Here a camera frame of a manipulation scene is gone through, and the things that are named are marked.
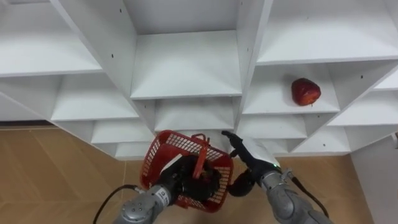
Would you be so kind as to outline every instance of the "white shelving unit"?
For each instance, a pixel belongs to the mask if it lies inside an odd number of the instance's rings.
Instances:
[[[1,2],[2,96],[119,160],[165,129],[229,152],[227,129],[280,157],[397,131],[394,0]],[[298,78],[320,86],[313,105],[292,101]]]

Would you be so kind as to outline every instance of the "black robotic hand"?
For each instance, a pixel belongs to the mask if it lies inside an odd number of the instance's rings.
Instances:
[[[248,167],[248,169],[238,176],[232,185],[228,186],[228,192],[232,196],[242,197],[247,195],[252,190],[254,184],[256,182],[260,184],[261,177],[269,171],[276,170],[277,172],[281,172],[280,167],[270,162],[254,158],[244,146],[243,140],[236,134],[229,131],[222,131],[221,133],[228,137],[229,142],[234,148],[230,156],[239,156]]]

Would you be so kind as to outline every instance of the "gray metal arm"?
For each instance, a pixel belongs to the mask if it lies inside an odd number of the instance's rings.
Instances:
[[[170,192],[161,185],[155,185],[136,198],[127,201],[113,224],[151,224],[170,203]]]
[[[266,191],[275,219],[281,224],[332,224],[324,214],[289,188],[276,171],[261,178],[261,188]]]

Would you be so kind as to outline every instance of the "red basket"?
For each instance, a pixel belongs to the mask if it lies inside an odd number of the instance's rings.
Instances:
[[[233,162],[230,156],[209,144],[210,139],[206,139],[204,134],[195,134],[192,137],[174,131],[160,132],[148,150],[141,169],[141,184],[149,189],[159,178],[163,167],[175,156],[181,154],[198,154],[199,159],[195,167],[193,177],[198,178],[202,170],[203,163],[207,160],[214,169],[222,175],[220,179],[220,189],[205,202],[199,202],[188,197],[178,196],[176,205],[183,208],[196,208],[204,212],[217,212],[223,205],[233,171]]]

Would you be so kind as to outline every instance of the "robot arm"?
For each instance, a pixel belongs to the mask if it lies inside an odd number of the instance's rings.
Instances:
[[[281,224],[332,224],[328,217],[313,209],[297,195],[279,172],[271,171],[261,177],[261,188],[266,192],[275,219]]]
[[[123,205],[114,224],[154,223],[163,209],[173,205],[180,195],[197,201],[212,197],[220,187],[221,174],[205,162],[203,170],[207,174],[206,181],[194,179],[192,174],[197,159],[197,156],[178,155],[170,161],[154,186],[146,192],[138,190],[140,194]]]
[[[253,139],[241,139],[227,131],[223,131],[222,134],[229,138],[235,148],[231,156],[239,155],[248,167],[234,184],[229,186],[228,191],[231,195],[245,196],[257,183],[266,192],[274,217],[279,223],[332,224],[326,215],[314,210],[307,200],[290,189],[286,178],[291,178],[299,187],[302,185],[292,176],[291,171],[282,173],[275,157],[262,144]]]
[[[127,201],[114,224],[151,224],[170,203],[172,195],[162,185],[155,185],[136,198]]]

